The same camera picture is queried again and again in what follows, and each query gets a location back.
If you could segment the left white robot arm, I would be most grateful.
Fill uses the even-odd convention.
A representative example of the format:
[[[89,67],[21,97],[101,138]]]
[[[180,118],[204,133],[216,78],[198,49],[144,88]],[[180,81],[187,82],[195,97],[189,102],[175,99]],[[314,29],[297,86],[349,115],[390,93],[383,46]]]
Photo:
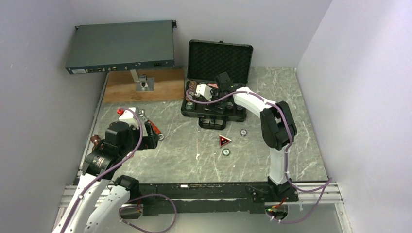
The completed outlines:
[[[116,178],[102,203],[97,202],[116,170],[137,150],[156,148],[158,141],[150,123],[142,128],[135,119],[111,123],[86,156],[75,193],[53,232],[99,233],[112,212],[125,203],[135,203],[140,196],[139,181],[126,175]]]

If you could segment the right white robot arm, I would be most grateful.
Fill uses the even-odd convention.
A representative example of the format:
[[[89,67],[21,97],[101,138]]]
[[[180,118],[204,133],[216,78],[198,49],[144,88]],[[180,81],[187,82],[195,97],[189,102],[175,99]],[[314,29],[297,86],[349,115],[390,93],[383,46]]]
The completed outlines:
[[[284,101],[268,100],[253,92],[242,83],[235,83],[224,72],[214,78],[218,90],[212,94],[214,100],[232,97],[239,105],[260,119],[261,135],[270,150],[270,172],[268,196],[280,201],[291,189],[289,179],[289,148],[297,133],[288,104]]]

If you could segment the green 20 poker chip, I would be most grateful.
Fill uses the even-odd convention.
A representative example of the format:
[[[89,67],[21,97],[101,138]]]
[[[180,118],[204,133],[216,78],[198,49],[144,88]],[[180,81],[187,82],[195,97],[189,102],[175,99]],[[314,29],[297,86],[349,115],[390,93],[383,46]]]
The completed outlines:
[[[229,156],[230,154],[231,154],[230,149],[225,148],[225,149],[222,150],[222,155],[223,156]]]

